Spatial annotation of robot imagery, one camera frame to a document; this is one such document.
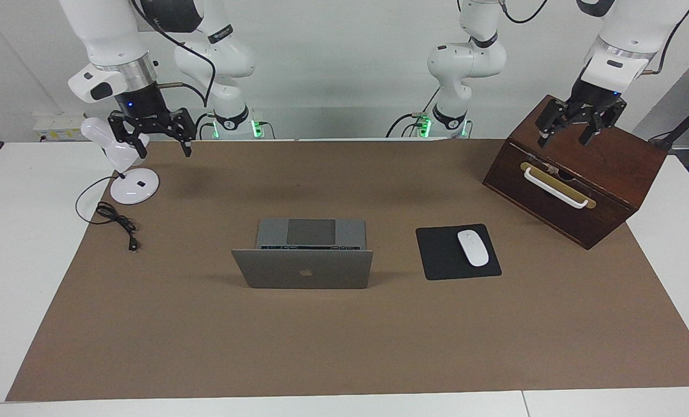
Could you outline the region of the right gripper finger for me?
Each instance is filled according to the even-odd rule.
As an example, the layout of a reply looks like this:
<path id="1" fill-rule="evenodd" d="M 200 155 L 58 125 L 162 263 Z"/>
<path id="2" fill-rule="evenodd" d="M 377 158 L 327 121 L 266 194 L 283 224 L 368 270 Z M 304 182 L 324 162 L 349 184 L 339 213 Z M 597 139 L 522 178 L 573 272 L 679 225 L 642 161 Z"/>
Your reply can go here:
<path id="1" fill-rule="evenodd" d="M 133 129 L 132 132 L 125 127 L 124 113 L 110 113 L 108 116 L 108 124 L 112 130 L 115 140 L 119 143 L 124 143 L 132 146 L 138 153 L 138 158 L 145 159 L 147 156 L 147 149 L 142 140 L 141 129 Z"/>
<path id="2" fill-rule="evenodd" d="M 196 138 L 196 126 L 187 108 L 167 111 L 162 119 L 162 134 L 179 142 L 184 156 L 190 158 L 191 144 Z"/>

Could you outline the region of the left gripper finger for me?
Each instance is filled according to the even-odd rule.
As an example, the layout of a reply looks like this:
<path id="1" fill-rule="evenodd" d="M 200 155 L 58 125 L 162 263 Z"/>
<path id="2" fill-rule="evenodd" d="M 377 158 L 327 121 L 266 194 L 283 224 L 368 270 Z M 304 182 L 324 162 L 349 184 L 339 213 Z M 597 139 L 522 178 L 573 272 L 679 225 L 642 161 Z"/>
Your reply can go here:
<path id="1" fill-rule="evenodd" d="M 578 142 L 587 146 L 596 135 L 601 134 L 602 130 L 614 127 L 626 107 L 625 100 L 621 96 L 615 96 L 609 106 L 587 106 L 583 108 L 578 117 L 580 121 L 586 123 L 587 127 L 578 137 Z"/>
<path id="2" fill-rule="evenodd" d="M 568 121 L 573 118 L 571 114 L 577 110 L 577 102 L 551 98 L 537 118 L 537 127 L 540 134 L 538 145 L 545 148 L 557 131 L 564 129 Z"/>

